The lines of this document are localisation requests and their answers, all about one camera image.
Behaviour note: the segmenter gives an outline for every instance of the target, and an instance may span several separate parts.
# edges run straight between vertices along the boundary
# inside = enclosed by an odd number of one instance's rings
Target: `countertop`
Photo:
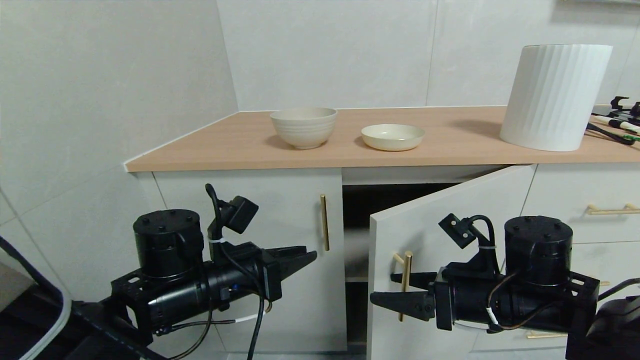
[[[330,139],[309,150],[283,142],[273,128],[270,111],[240,112],[131,160],[126,167],[130,172],[150,172],[640,161],[640,146],[624,146],[600,135],[585,135],[580,149],[572,152],[503,142],[499,133],[505,110],[505,106],[339,110]],[[383,123],[419,126],[426,135],[409,151],[385,152],[366,146],[361,128]]]

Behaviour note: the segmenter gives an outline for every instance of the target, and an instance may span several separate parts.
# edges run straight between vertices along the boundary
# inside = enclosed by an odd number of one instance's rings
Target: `drawer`
[[[583,243],[574,244],[572,250],[572,271],[608,282],[600,292],[640,273],[637,264],[640,242],[628,243]],[[628,288],[603,300],[602,303],[621,299],[630,295],[640,295],[638,285]],[[566,346],[566,335],[527,329],[504,331],[499,334],[478,334],[474,350],[507,350],[526,348],[550,348]]]
[[[640,192],[615,184],[636,184],[640,164],[541,164],[529,189],[523,215],[545,215],[573,229],[574,243],[640,241]],[[607,210],[594,213],[589,205]]]

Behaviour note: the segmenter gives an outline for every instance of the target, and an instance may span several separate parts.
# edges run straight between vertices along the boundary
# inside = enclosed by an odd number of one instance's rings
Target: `bowl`
[[[291,108],[271,114],[278,136],[297,149],[313,149],[329,139],[338,111],[328,108]]]
[[[384,151],[405,151],[420,145],[424,130],[411,125],[378,124],[362,129],[362,140],[368,146]]]

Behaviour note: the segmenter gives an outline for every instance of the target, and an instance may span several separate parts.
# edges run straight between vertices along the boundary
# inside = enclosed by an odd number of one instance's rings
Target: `cabinet handle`
[[[397,253],[394,254],[394,259],[403,266],[401,283],[403,293],[406,293],[406,289],[409,287],[409,276],[411,276],[412,258],[413,253],[410,251],[404,252],[404,259],[401,258]],[[404,321],[404,314],[398,313],[398,320],[400,322]]]
[[[329,223],[326,219],[326,196],[324,194],[320,195],[320,204],[322,210],[322,228],[323,228],[323,238],[324,238],[324,251],[329,251]]]
[[[529,331],[527,332],[527,339],[552,339],[552,338],[566,338],[568,334],[564,334],[561,332],[535,332]]]
[[[589,215],[633,215],[640,214],[640,209],[633,204],[625,204],[625,207],[621,210],[601,210],[596,208],[595,205],[589,204],[587,206],[587,214]]]

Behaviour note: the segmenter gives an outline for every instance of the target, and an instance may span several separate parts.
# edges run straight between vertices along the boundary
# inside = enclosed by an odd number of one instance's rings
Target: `white vase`
[[[525,46],[500,138],[546,151],[574,151],[607,70],[609,45]]]

